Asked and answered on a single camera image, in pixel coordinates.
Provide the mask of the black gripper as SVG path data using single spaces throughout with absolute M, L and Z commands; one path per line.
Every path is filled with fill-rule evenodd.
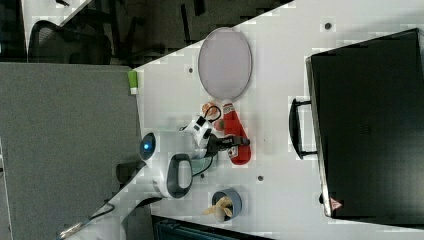
M 230 136 L 229 137 L 229 145 L 233 146 L 249 146 L 250 140 L 241 136 Z M 213 157 L 219 151 L 224 151 L 228 149 L 228 144 L 226 143 L 224 138 L 218 138 L 214 134 L 212 134 L 209 138 L 206 147 L 206 157 Z

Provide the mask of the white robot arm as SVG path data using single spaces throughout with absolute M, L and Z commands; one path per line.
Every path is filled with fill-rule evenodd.
M 211 131 L 154 131 L 140 144 L 144 166 L 88 219 L 62 231 L 56 240 L 126 240 L 124 220 L 141 203 L 152 198 L 180 199 L 192 186 L 192 162 L 218 152 L 248 146 L 250 140 Z

